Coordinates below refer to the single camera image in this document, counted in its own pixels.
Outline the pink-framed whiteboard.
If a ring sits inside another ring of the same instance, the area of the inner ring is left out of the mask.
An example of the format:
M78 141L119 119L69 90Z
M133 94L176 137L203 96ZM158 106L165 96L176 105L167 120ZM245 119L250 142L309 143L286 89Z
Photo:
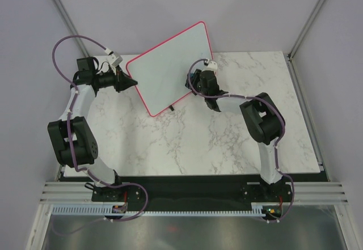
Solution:
M206 24L199 21L126 63L126 71L138 82L136 90L151 117L191 92L185 87L188 71L202 58L212 60L213 53Z

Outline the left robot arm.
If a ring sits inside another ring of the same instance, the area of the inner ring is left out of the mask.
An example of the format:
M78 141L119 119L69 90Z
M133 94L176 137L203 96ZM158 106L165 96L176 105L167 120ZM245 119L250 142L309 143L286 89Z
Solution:
M138 82L123 72L118 61L107 60L106 72L97 69L96 64L98 61L94 57L77 60L78 71L72 79L67 79L71 91L67 107L58 120L48 124L47 129L59 164L86 174L97 187L105 188L106 197L118 201L124 196L120 176L100 158L87 116L101 89L113 87L116 92L121 92Z

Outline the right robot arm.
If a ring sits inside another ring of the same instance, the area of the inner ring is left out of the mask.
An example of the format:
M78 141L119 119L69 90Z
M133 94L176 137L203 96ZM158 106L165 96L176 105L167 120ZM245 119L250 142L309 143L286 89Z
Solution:
M285 120L270 96L262 92L253 97L233 95L220 89L211 70L189 72L185 86L201 96L209 109L242 115L252 139L258 144L260 155L259 194L265 201L280 195L283 173L278 163L277 145L285 134Z

